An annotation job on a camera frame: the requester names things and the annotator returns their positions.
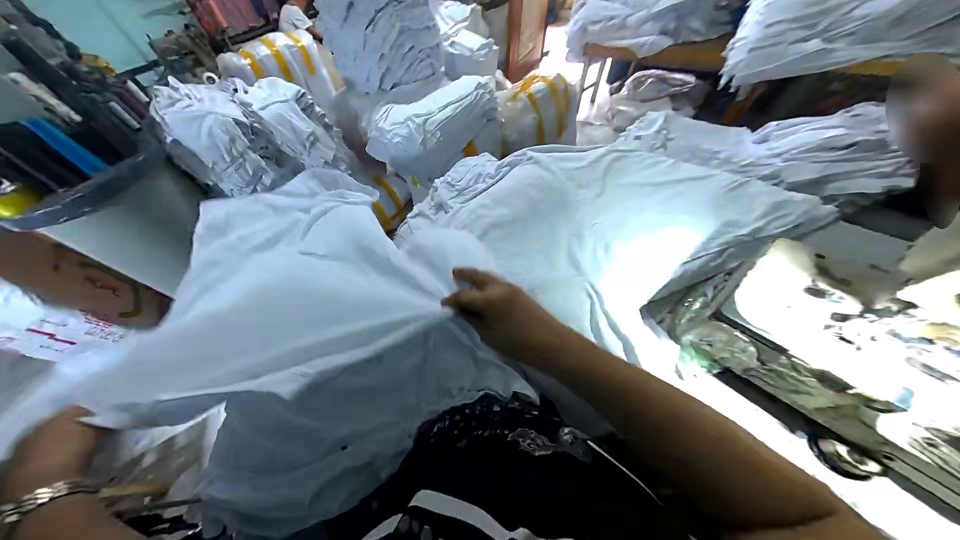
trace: yellow tape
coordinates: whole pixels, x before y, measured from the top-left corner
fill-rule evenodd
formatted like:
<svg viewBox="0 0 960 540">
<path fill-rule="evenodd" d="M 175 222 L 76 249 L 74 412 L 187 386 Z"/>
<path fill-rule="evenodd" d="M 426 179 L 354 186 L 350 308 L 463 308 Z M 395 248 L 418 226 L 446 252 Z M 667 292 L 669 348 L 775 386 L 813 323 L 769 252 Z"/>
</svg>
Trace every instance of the yellow tape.
<svg viewBox="0 0 960 540">
<path fill-rule="evenodd" d="M 303 62 L 306 63 L 306 70 L 310 72 L 310 75 L 316 75 L 317 68 L 313 65 L 313 57 L 310 56 L 310 51 L 306 50 L 306 43 L 293 32 L 286 32 L 285 34 L 297 45 L 297 48 L 300 49 L 300 53 L 303 55 Z"/>
<path fill-rule="evenodd" d="M 263 66 L 260 65 L 260 61 L 256 59 L 256 56 L 254 56 L 252 52 L 241 49 L 240 56 L 243 57 L 243 60 L 247 63 L 250 69 L 253 70 L 253 75 L 257 79 L 267 78 L 267 73 L 263 70 Z"/>
<path fill-rule="evenodd" d="M 286 79 L 288 82 L 293 83 L 294 72 L 290 71 L 290 64 L 287 63 L 287 59 L 283 58 L 283 53 L 281 53 L 280 50 L 276 48 L 276 43 L 274 43 L 272 39 L 266 36 L 261 37 L 260 42 L 266 45 L 268 49 L 270 49 L 270 54 L 274 55 L 274 60 L 276 61 L 276 65 L 279 66 L 280 73 L 283 74 L 283 78 Z"/>
<path fill-rule="evenodd" d="M 560 92 L 557 90 L 557 86 L 553 84 L 553 81 L 542 75 L 528 75 L 520 81 L 520 84 L 517 85 L 516 90 L 514 90 L 511 99 L 516 99 L 520 93 L 526 94 L 531 109 L 533 109 L 537 115 L 537 144 L 545 144 L 546 128 L 543 126 L 543 115 L 540 113 L 540 104 L 537 103 L 537 98 L 533 90 L 531 90 L 537 83 L 544 83 L 546 85 L 547 91 L 550 92 L 550 98 L 553 100 L 554 109 L 557 111 L 557 138 L 563 136 L 564 130 L 566 129 L 566 102 L 569 100 L 569 97 L 567 96 L 566 99 L 561 98 Z M 564 94 L 568 93 L 569 89 L 564 85 Z"/>
<path fill-rule="evenodd" d="M 473 141 L 468 142 L 467 146 L 464 147 L 464 156 L 472 158 L 479 155 L 480 152 L 477 151 L 477 144 Z"/>
<path fill-rule="evenodd" d="M 377 184 L 381 189 L 387 192 L 387 196 L 390 197 L 390 200 L 394 202 L 394 208 L 396 213 L 391 216 L 390 219 L 394 219 L 399 216 L 403 211 L 403 201 L 400 200 L 400 196 L 396 194 L 394 187 L 390 185 L 386 180 L 383 180 L 383 177 L 378 176 L 373 178 L 373 183 Z"/>
<path fill-rule="evenodd" d="M 390 216 L 387 215 L 387 210 L 383 209 L 383 205 L 380 204 L 380 201 L 376 201 L 372 204 L 373 213 L 376 215 L 376 220 L 380 222 L 380 227 L 384 231 L 389 231 L 392 229 L 393 223 L 390 222 Z"/>
</svg>

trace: clothing bundle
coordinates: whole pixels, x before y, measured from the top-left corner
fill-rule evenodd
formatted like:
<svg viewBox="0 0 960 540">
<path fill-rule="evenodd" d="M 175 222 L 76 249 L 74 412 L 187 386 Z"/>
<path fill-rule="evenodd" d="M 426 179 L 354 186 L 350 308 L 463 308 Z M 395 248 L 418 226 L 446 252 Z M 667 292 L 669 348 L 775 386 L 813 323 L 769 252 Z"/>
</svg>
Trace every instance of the clothing bundle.
<svg viewBox="0 0 960 540">
<path fill-rule="evenodd" d="M 740 86 L 886 56 L 957 56 L 958 35 L 954 0 L 752 0 L 721 74 Z"/>
<path fill-rule="evenodd" d="M 308 32 L 274 32 L 244 45 L 238 53 L 217 57 L 225 78 L 236 77 L 249 86 L 267 77 L 278 77 L 310 92 L 317 105 L 330 111 L 333 95 L 343 81 L 326 47 Z"/>
<path fill-rule="evenodd" d="M 625 47 L 648 57 L 684 41 L 733 31 L 738 0 L 577 0 L 566 32 L 567 55 L 581 61 L 584 46 Z"/>
<path fill-rule="evenodd" d="M 576 144 L 579 94 L 563 75 L 532 73 L 496 95 L 505 156 L 541 144 Z"/>
<path fill-rule="evenodd" d="M 443 0 L 437 6 L 437 25 L 444 42 L 444 73 L 451 81 L 464 75 L 496 73 L 499 48 L 490 39 L 480 6 Z"/>
<path fill-rule="evenodd" d="M 151 114 L 173 160 L 215 191 L 276 188 L 306 167 L 351 172 L 355 160 L 305 90 L 270 78 L 156 86 Z"/>
<path fill-rule="evenodd" d="M 909 189 L 917 177 L 916 165 L 891 139 L 880 103 L 771 122 L 756 132 L 654 111 L 621 138 L 647 152 L 816 195 L 841 209 Z"/>
<path fill-rule="evenodd" d="M 324 43 L 350 87 L 390 90 L 443 72 L 429 0 L 319 0 L 317 9 Z"/>
<path fill-rule="evenodd" d="M 430 183 L 464 156 L 498 155 L 496 121 L 491 79 L 466 76 L 414 103 L 377 109 L 367 152 L 411 184 Z"/>
</svg>

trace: hand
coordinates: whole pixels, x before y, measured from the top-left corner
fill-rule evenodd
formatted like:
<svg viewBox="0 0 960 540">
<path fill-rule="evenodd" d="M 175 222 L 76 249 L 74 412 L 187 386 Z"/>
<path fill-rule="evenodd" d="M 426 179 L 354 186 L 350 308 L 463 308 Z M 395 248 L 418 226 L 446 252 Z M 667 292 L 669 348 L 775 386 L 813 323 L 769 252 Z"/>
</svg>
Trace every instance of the hand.
<svg viewBox="0 0 960 540">
<path fill-rule="evenodd" d="M 538 367 L 579 337 L 512 283 L 473 268 L 455 268 L 453 277 L 475 288 L 455 292 L 441 305 L 456 309 L 506 356 Z"/>
<path fill-rule="evenodd" d="M 58 481 L 83 479 L 99 437 L 96 428 L 80 422 L 91 414 L 82 407 L 69 408 L 24 437 L 13 453 L 3 500 L 23 497 Z"/>
</svg>

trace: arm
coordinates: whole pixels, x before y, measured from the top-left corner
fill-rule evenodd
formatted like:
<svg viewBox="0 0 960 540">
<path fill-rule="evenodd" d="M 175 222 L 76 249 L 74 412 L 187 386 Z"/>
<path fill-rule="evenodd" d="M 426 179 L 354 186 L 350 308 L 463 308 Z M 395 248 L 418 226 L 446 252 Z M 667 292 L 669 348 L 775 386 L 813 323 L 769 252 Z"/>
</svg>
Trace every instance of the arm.
<svg viewBox="0 0 960 540">
<path fill-rule="evenodd" d="M 454 276 L 475 288 L 445 306 L 499 352 L 576 392 L 719 527 L 744 540 L 880 538 L 821 482 L 715 410 L 601 350 L 519 287 L 478 270 Z"/>
<path fill-rule="evenodd" d="M 79 420 L 89 412 L 72 408 L 48 420 L 17 445 L 3 484 L 2 501 L 12 501 L 61 480 L 82 479 L 98 431 Z M 77 494 L 51 501 L 24 516 L 13 540 L 142 540 L 107 512 L 96 495 Z"/>
</svg>

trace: fingers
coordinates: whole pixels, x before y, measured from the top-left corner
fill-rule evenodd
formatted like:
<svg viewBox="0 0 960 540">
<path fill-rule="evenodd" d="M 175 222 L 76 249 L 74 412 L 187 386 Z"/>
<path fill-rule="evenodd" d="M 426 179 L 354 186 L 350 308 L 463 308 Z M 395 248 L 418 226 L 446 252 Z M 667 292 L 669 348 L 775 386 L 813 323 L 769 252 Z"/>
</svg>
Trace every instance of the fingers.
<svg viewBox="0 0 960 540">
<path fill-rule="evenodd" d="M 483 312 L 487 300 L 484 294 L 476 289 L 457 291 L 440 301 L 443 307 L 453 307 L 458 311 Z"/>
<path fill-rule="evenodd" d="M 497 276 L 476 268 L 454 268 L 453 278 L 461 282 L 467 282 L 478 289 L 500 282 Z"/>
</svg>

